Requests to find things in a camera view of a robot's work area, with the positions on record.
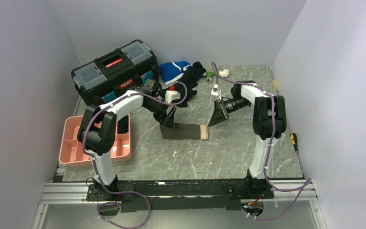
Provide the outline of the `olive underwear with beige waistband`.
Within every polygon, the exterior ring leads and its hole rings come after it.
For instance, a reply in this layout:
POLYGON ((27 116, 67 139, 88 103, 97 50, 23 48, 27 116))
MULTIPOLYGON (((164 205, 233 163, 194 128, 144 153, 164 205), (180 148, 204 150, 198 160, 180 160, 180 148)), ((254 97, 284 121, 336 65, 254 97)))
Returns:
POLYGON ((208 140, 208 126, 175 123, 174 129, 160 126, 163 139, 208 140))

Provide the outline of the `pink compartment tray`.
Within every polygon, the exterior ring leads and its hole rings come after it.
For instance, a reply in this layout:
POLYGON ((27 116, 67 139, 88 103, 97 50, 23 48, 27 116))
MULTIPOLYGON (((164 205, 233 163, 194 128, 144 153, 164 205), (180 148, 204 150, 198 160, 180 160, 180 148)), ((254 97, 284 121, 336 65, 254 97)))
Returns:
MULTIPOLYGON (((59 154, 59 162, 63 165, 84 167, 92 164, 90 157, 82 152, 82 143, 77 139, 82 118, 82 115, 71 116, 65 121, 59 154)), ((131 123, 129 124, 129 132, 120 135, 117 134, 116 126, 115 142, 110 151, 112 162, 127 161, 132 157, 131 123)))

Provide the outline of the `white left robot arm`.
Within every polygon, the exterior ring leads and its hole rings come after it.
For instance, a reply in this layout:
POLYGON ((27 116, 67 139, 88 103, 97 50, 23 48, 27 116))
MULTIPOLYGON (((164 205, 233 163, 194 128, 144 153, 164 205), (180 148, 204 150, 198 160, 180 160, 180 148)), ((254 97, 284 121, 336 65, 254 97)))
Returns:
POLYGON ((83 153, 91 159, 94 180, 101 185, 99 194, 105 200, 112 200, 118 194, 118 177, 111 160, 118 122, 143 107, 153 113, 160 125, 174 127, 174 109, 185 101, 187 87, 183 87, 183 93, 177 99, 162 100, 157 86, 155 80, 148 80, 142 87, 129 89, 102 105, 89 105, 85 110, 77 137, 83 153))

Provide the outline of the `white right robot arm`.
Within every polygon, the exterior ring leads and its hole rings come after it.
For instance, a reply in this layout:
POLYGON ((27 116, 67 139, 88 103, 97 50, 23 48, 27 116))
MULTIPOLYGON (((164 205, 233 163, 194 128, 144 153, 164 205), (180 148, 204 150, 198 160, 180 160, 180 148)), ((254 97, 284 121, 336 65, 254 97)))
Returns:
POLYGON ((269 169, 275 145, 287 129, 285 99, 272 95, 254 81, 235 82, 231 98, 218 96, 213 103, 209 127, 229 119, 229 114, 247 106, 253 106, 252 127, 256 134, 254 157, 249 167, 250 176, 256 180, 269 180, 269 169))

